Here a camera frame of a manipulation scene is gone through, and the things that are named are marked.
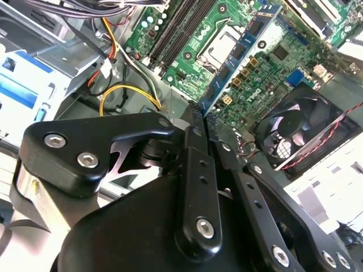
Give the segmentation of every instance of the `red wire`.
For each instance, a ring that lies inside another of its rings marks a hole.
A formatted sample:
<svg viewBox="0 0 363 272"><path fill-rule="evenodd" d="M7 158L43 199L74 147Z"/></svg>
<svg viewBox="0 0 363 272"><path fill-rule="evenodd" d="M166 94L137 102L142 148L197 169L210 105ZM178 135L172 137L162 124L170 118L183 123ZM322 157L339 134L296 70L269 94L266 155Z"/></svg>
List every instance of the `red wire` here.
<svg viewBox="0 0 363 272"><path fill-rule="evenodd" d="M345 115L350 114L352 111L355 111L356 109L360 108L361 106L363 106L363 102L362 103L359 103L355 107L347 110L345 112ZM311 155L312 153L314 153L316 150L318 150L319 148L321 148L333 136L334 132L338 129L338 127L339 127L340 123L342 122L342 120L340 120L339 122L337 122L335 124L335 126L330 131L329 135L320 144L318 144L313 150L311 150L308 153L306 153L303 157L301 157L300 159L298 159L294 163L285 166L282 170L284 171L284 170L287 170L287 169L289 169L291 167L294 167L295 165L297 165L298 163L300 163L303 159L305 159L306 157L308 157L309 155Z"/></svg>
<svg viewBox="0 0 363 272"><path fill-rule="evenodd" d="M126 24L127 23L127 21L129 21L130 19L131 19L131 16L133 15L133 13L134 13L134 11L135 11L135 7L133 7L132 8L132 10L131 10L131 12L126 16L126 18L122 21L122 22L120 22L120 23L118 23L118 24L112 24L109 20L107 20L106 19L106 21L110 24L110 25L112 25L112 26L114 26L114 27L118 27L118 26L123 26L124 24Z"/></svg>

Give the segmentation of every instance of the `cable bundle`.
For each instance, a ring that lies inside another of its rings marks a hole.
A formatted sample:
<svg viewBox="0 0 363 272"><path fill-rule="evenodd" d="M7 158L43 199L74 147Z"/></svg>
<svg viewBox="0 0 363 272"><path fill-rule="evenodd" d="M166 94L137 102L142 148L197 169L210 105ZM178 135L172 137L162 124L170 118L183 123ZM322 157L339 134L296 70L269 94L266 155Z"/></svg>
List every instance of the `cable bundle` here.
<svg viewBox="0 0 363 272"><path fill-rule="evenodd" d="M126 10L130 9L131 6L155 6L163 3L163 0L110 0L105 2L89 2L87 0L62 0L61 3L57 5L43 0L21 1L24 1L28 5L46 12L77 19L110 17L125 12ZM64 6L64 3L69 4L72 7Z"/></svg>

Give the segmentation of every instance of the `screw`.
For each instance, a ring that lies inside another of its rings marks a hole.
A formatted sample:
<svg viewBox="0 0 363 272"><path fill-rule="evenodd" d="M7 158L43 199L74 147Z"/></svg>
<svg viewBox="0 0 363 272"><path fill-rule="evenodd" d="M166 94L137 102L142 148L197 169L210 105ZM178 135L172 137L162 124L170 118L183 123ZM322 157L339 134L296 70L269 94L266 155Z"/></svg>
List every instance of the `screw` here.
<svg viewBox="0 0 363 272"><path fill-rule="evenodd" d="M345 266L345 268L350 269L351 265L349 264L349 262L347 261L347 259L345 259L339 252L336 253L336 255L338 256L338 260L340 261L340 263L342 265Z"/></svg>
<svg viewBox="0 0 363 272"><path fill-rule="evenodd" d="M330 256L329 253L323 251L323 257L325 261L330 264L331 267L336 268L336 262L334 261L333 257Z"/></svg>
<svg viewBox="0 0 363 272"><path fill-rule="evenodd" d="M281 248L279 248L278 246L274 246L272 248L272 253L273 253L273 256L275 257L275 259L282 266L289 267L289 265L290 265L289 257L286 255L286 253Z"/></svg>
<svg viewBox="0 0 363 272"><path fill-rule="evenodd" d="M165 121L164 119L160 118L159 119L159 123L164 126L164 127L168 127L169 126L169 123L167 121Z"/></svg>
<svg viewBox="0 0 363 272"><path fill-rule="evenodd" d="M210 221L206 219L199 219L197 221L197 230L206 239L212 239L214 236L214 228Z"/></svg>
<svg viewBox="0 0 363 272"><path fill-rule="evenodd" d="M261 170L261 168L259 168L258 166L254 166L254 170L255 170L258 174L262 174L262 170Z"/></svg>
<svg viewBox="0 0 363 272"><path fill-rule="evenodd" d="M99 31L99 30L97 30L96 33L95 33L95 36L96 36L97 39L101 39L102 35L103 35L103 33L101 31Z"/></svg>
<svg viewBox="0 0 363 272"><path fill-rule="evenodd" d="M49 134L45 136L44 142L47 146L52 148L61 148L66 145L66 139L59 134Z"/></svg>
<svg viewBox="0 0 363 272"><path fill-rule="evenodd" d="M92 153L84 152L78 155L77 161L79 165L85 168L95 168L98 165L98 159Z"/></svg>
<svg viewBox="0 0 363 272"><path fill-rule="evenodd" d="M193 128L193 132L197 136L202 137L202 132L197 127Z"/></svg>
<svg viewBox="0 0 363 272"><path fill-rule="evenodd" d="M226 144L226 143L224 143L224 144L222 144L222 146L223 146L223 148L226 150L226 151L231 151L231 148L229 147L229 145L228 144Z"/></svg>

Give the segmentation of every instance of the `silver metal part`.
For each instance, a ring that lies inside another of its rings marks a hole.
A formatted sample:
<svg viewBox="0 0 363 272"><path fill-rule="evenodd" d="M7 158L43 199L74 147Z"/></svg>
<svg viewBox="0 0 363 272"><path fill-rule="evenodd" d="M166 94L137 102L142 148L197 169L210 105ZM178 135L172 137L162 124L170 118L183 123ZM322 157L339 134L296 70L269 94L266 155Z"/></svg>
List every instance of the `silver metal part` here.
<svg viewBox="0 0 363 272"><path fill-rule="evenodd" d="M288 255L278 246L272 248L272 253L275 259L284 267L289 267L290 260Z"/></svg>
<svg viewBox="0 0 363 272"><path fill-rule="evenodd" d="M228 145L228 144L226 144L226 143L224 143L224 144L222 144L222 146L223 146L223 148L226 150L226 151L231 151L231 148L230 148L230 146Z"/></svg>
<svg viewBox="0 0 363 272"><path fill-rule="evenodd" d="M95 168L98 165L98 158L92 153L84 152L78 155L77 162L82 167Z"/></svg>
<svg viewBox="0 0 363 272"><path fill-rule="evenodd" d="M166 120L164 120L164 119L159 119L159 123L162 125L162 126L164 126L164 127L168 127L169 126L169 123L166 121Z"/></svg>
<svg viewBox="0 0 363 272"><path fill-rule="evenodd" d="M259 168L258 166L254 166L254 170L255 170L258 174L262 174L262 170L261 170L261 168Z"/></svg>
<svg viewBox="0 0 363 272"><path fill-rule="evenodd" d="M206 219L199 219L197 221L197 230L206 239L212 239L214 236L214 228L210 221Z"/></svg>
<svg viewBox="0 0 363 272"><path fill-rule="evenodd" d="M336 268L336 262L333 259L333 257L331 257L331 255L329 253L327 253L326 251L323 251L323 257L324 260L333 268Z"/></svg>
<svg viewBox="0 0 363 272"><path fill-rule="evenodd" d="M52 148L62 148L67 144L66 139L59 134L49 134L45 136L44 142Z"/></svg>
<svg viewBox="0 0 363 272"><path fill-rule="evenodd" d="M63 238L80 219L99 209L97 194L89 198L70 197L31 175L23 165L16 187L34 204L50 232Z"/></svg>
<svg viewBox="0 0 363 272"><path fill-rule="evenodd" d="M338 260L340 261L340 263L342 265L345 266L345 268L350 269L351 265L349 264L349 262L347 261L347 259L345 259L339 252L336 253L336 255L338 256Z"/></svg>
<svg viewBox="0 0 363 272"><path fill-rule="evenodd" d="M202 136L202 132L197 127L193 128L193 132L194 132L195 135L197 135L199 137Z"/></svg>

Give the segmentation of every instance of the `black metal arm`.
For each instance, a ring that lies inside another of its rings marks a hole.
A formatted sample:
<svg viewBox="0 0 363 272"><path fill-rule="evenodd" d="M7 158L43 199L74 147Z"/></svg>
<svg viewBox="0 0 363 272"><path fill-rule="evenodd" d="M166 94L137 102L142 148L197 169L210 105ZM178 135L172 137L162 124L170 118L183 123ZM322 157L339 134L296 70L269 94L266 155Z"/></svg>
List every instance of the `black metal arm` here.
<svg viewBox="0 0 363 272"><path fill-rule="evenodd" d="M191 103L183 119L176 127L145 113L27 129L10 197L66 236L59 271L355 271L267 171L241 168L213 116L203 120ZM98 209L102 180L150 165L159 178Z"/></svg>

